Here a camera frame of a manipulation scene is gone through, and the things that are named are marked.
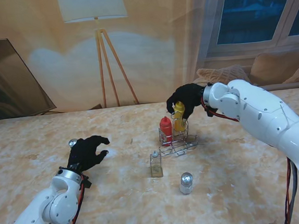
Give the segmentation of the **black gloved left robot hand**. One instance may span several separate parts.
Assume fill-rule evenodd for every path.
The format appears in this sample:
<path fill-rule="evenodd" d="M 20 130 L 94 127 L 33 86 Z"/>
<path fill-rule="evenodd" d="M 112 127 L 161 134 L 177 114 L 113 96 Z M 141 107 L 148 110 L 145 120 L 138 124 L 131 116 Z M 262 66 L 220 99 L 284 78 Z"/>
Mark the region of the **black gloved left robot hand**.
<path fill-rule="evenodd" d="M 109 139 L 99 135 L 92 135 L 86 139 L 78 139 L 70 150 L 67 168 L 76 172 L 84 172 L 98 165 L 109 153 L 107 150 L 96 154 L 101 144 L 108 145 Z"/>

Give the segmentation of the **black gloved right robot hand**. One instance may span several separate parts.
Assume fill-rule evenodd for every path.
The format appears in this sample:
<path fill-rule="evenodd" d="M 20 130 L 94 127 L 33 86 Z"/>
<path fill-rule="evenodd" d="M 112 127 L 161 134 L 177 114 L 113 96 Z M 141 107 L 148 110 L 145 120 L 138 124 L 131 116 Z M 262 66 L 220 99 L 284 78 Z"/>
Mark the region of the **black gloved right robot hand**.
<path fill-rule="evenodd" d="M 190 83 L 178 87 L 174 93 L 166 101 L 166 109 L 173 114 L 173 105 L 177 102 L 181 102 L 184 105 L 183 119 L 188 119 L 193 113 L 194 108 L 201 105 L 201 99 L 205 87 Z"/>

